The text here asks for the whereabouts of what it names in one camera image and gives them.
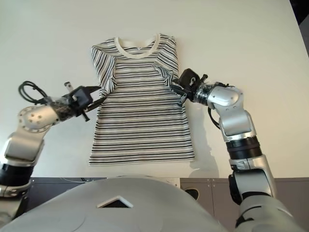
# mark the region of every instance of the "black cable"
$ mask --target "black cable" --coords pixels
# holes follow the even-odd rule
[[[216,128],[218,128],[220,130],[220,127],[219,127],[219,123],[213,119],[212,115],[211,115],[211,109],[208,107],[208,114],[209,114],[209,117],[211,118],[211,121],[212,123],[216,126]]]
[[[25,91],[25,86],[29,86],[32,87],[33,90],[38,91],[43,98],[41,99],[34,99],[31,96],[29,96],[26,91]],[[18,87],[18,93],[20,94],[20,96],[25,99],[28,102],[31,102],[33,104],[44,104],[46,103],[46,101],[44,100],[45,97],[47,97],[47,94],[41,89],[39,88],[35,83],[31,82],[31,81],[24,81],[19,87]]]

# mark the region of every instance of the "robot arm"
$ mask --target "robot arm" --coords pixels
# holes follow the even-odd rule
[[[24,85],[42,91],[33,83]],[[100,87],[73,89],[69,82],[65,86],[70,93],[54,101],[45,93],[44,98],[33,101],[24,92],[31,99],[29,102],[42,105],[27,107],[18,113],[17,130],[9,136],[0,155],[0,227],[22,214],[27,206],[30,177],[49,129],[74,116],[83,115],[88,121],[85,112],[104,101],[104,98],[93,101],[90,95]]]
[[[240,204],[237,232],[303,232],[285,206],[275,199],[276,187],[266,156],[262,153],[250,114],[243,109],[243,93],[234,86],[207,85],[203,75],[185,70],[174,87],[185,99],[208,106],[219,115],[217,123],[230,156],[229,176],[233,201]]]

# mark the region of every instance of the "shirt sleeve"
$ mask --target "shirt sleeve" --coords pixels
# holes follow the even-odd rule
[[[117,88],[114,73],[116,59],[95,46],[91,48],[91,59],[97,71],[99,85],[101,86],[100,97],[106,97]]]
[[[178,58],[176,42],[173,37],[166,39],[166,43],[158,56],[158,64],[173,72],[173,79],[178,79]]]

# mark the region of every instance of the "table surface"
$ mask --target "table surface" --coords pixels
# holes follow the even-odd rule
[[[30,80],[48,95],[63,83],[96,85],[89,48],[120,36],[175,37],[180,71],[242,89],[275,177],[309,176],[309,60],[288,0],[0,0],[0,146],[28,106],[17,87]],[[194,162],[88,167],[96,112],[52,128],[34,176],[224,177],[230,173],[221,133],[207,108],[186,103]]]

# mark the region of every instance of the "striped t-shirt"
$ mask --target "striped t-shirt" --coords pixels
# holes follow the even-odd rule
[[[193,160],[189,125],[180,96],[176,43],[157,34],[139,45],[119,38],[91,48],[107,97],[98,108],[90,165]]]

